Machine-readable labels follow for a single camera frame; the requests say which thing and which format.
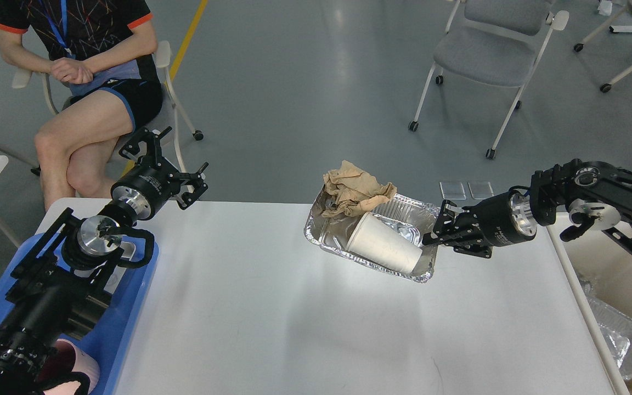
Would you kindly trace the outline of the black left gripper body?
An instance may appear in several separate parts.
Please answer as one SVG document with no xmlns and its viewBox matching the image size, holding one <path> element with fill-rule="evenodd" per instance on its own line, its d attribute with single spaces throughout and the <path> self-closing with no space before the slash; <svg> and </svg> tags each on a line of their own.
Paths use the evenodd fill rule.
<svg viewBox="0 0 632 395">
<path fill-rule="evenodd" d="M 179 183 L 168 175 L 151 167 L 134 167 L 112 186 L 112 201 L 129 212 L 133 222 L 149 220 L 179 193 Z"/>
</svg>

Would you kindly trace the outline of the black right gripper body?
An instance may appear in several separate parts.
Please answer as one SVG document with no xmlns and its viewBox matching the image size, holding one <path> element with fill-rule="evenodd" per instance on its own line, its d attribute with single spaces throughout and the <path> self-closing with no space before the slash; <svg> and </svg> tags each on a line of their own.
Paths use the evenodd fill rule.
<svg viewBox="0 0 632 395">
<path fill-rule="evenodd" d="M 464 206 L 456 217 L 456 252 L 490 258 L 492 247 L 533 240 L 538 223 L 530 210 L 529 197 L 507 191 L 474 206 Z"/>
</svg>

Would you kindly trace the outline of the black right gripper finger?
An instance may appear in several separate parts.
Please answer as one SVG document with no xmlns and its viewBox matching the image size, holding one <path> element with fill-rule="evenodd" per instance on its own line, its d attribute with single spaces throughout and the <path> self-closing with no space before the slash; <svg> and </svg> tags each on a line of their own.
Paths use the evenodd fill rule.
<svg viewBox="0 0 632 395">
<path fill-rule="evenodd" d="M 455 232 L 455 222 L 462 208 L 451 200 L 443 200 L 436 222 L 432 227 L 432 235 L 449 235 Z"/>
<path fill-rule="evenodd" d="M 463 250 L 467 248 L 467 242 L 465 236 L 460 232 L 455 233 L 425 233 L 421 237 L 421 244 L 428 245 L 445 245 L 454 248 L 455 250 Z"/>
</svg>

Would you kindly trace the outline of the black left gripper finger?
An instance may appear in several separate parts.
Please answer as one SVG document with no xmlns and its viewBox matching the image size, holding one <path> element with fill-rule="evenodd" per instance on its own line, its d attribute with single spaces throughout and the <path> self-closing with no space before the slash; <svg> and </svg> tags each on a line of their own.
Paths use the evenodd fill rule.
<svg viewBox="0 0 632 395">
<path fill-rule="evenodd" d="M 172 130 L 172 127 L 163 130 L 143 127 L 121 137 L 118 140 L 118 159 L 128 159 L 125 171 L 135 167 L 142 156 L 155 152 L 155 148 L 158 148 L 158 158 L 165 158 L 168 164 L 173 166 L 171 160 L 161 152 L 161 148 L 171 141 L 174 133 Z"/>
<path fill-rule="evenodd" d="M 199 201 L 201 195 L 208 190 L 208 185 L 204 180 L 204 171 L 208 166 L 209 163 L 204 162 L 194 173 L 172 173 L 173 198 L 177 201 L 181 210 L 186 210 L 193 203 Z"/>
</svg>

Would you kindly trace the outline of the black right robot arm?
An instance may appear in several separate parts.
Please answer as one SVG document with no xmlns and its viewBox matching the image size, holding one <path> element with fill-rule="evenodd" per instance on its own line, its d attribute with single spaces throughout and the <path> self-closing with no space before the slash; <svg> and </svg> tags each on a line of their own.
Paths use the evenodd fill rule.
<svg viewBox="0 0 632 395">
<path fill-rule="evenodd" d="M 490 258 L 494 247 L 533 240 L 538 227 L 555 223 L 559 206 L 572 221 L 560 234 L 563 241 L 600 229 L 632 255 L 632 172 L 580 159 L 536 171 L 528 187 L 510 187 L 473 206 L 458 207 L 444 200 L 421 242 Z"/>
</svg>

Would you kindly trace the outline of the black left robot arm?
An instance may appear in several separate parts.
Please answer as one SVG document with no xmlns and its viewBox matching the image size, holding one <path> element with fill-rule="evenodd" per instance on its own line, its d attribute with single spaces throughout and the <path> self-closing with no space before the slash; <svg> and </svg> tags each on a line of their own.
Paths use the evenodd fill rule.
<svg viewBox="0 0 632 395">
<path fill-rule="evenodd" d="M 185 210 L 207 190 L 203 167 L 181 172 L 163 157 L 161 140 L 171 130 L 132 133 L 120 155 L 136 164 L 112 186 L 110 202 L 93 217 L 63 210 L 13 268 L 5 296 L 13 308 L 0 323 L 0 394 L 42 394 L 68 382 L 77 383 L 77 394 L 90 391 L 86 373 L 40 373 L 60 335 L 80 340 L 95 328 L 112 301 L 105 286 L 115 268 L 150 263 L 155 236 L 137 223 L 168 200 Z"/>
</svg>

